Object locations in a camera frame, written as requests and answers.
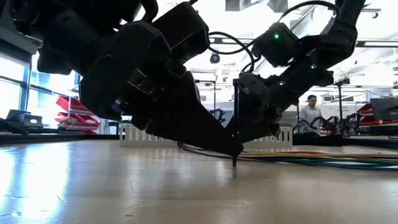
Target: window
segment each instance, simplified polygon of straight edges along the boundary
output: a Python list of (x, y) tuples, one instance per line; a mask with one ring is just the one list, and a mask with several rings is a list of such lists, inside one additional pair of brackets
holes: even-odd
[(0, 68), (0, 76), (11, 78), (17, 81), (23, 80), (25, 69), (24, 66), (4, 57), (0, 57)]
[(9, 110), (18, 110), (20, 92), (19, 85), (0, 79), (0, 118), (5, 119)]
[(75, 72), (70, 75), (58, 75), (32, 71), (30, 73), (30, 84), (69, 95), (70, 90), (75, 86)]
[(27, 110), (31, 112), (32, 115), (43, 117), (42, 122), (46, 128), (57, 128), (58, 122), (55, 121), (55, 118), (59, 112), (63, 111), (63, 109), (56, 104), (57, 100), (58, 95), (51, 95), (30, 89)]
[[(338, 95), (335, 95), (335, 96), (325, 95), (325, 96), (322, 96), (322, 98), (323, 98), (323, 101), (328, 101), (328, 102), (338, 101)], [(353, 96), (341, 96), (341, 100), (343, 102), (354, 102), (354, 97)]]

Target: white shirt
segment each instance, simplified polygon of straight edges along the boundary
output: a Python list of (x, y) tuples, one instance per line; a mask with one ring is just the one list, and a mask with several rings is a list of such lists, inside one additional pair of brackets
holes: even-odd
[[(311, 108), (309, 105), (304, 106), (300, 111), (300, 119), (311, 123), (315, 118), (322, 116), (321, 110), (318, 107)], [(313, 124), (314, 127), (319, 127), (319, 120)]]

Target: blue cable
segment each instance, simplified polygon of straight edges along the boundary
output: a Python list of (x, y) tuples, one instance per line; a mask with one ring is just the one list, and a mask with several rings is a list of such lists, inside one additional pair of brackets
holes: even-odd
[(307, 166), (322, 166), (322, 167), (332, 167), (340, 169), (356, 169), (356, 170), (374, 170), (374, 171), (398, 171), (398, 168), (385, 168), (385, 167), (371, 167), (371, 166), (361, 166), (361, 165), (344, 165), (344, 164), (332, 164), (329, 162), (297, 162), (301, 165)]
[(286, 159), (281, 162), (291, 162), (291, 163), (320, 163), (323, 164), (334, 164), (333, 162), (359, 162), (365, 164), (341, 164), (344, 166), (355, 166), (355, 167), (391, 167), (398, 166), (396, 162), (385, 162), (385, 164), (374, 163), (374, 161), (367, 161), (366, 159), (352, 160), (352, 159), (317, 159), (317, 160), (308, 160), (308, 159)]

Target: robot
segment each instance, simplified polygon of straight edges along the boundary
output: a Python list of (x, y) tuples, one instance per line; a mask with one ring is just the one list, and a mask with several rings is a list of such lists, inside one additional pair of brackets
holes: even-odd
[[(81, 102), (97, 116), (120, 120), (123, 112), (148, 134), (234, 157), (242, 143), (278, 135), (282, 112), (312, 86), (333, 84), (327, 69), (353, 53), (355, 25), (365, 3), (327, 4), (336, 17), (323, 35), (299, 39), (276, 22), (256, 38), (251, 44), (257, 58), (288, 67), (268, 78), (252, 69), (243, 72), (240, 109), (252, 113), (240, 113), (224, 128), (201, 105), (195, 80), (183, 66), (210, 47), (209, 28), (192, 6), (196, 1), (182, 2), (156, 21), (156, 0), (9, 1), (18, 31), (42, 41), (38, 70), (78, 72)], [(134, 21), (141, 6), (146, 13)], [(120, 25), (121, 19), (127, 23)]]

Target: colorful cables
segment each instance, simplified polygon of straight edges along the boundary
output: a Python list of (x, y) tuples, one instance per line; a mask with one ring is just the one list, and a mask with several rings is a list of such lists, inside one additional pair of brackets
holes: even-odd
[[(182, 145), (182, 149), (207, 156), (229, 158), (217, 152), (202, 150)], [(331, 167), (340, 169), (398, 171), (398, 154), (332, 154), (313, 151), (292, 152), (243, 152), (239, 160), (283, 162), (315, 167)]]

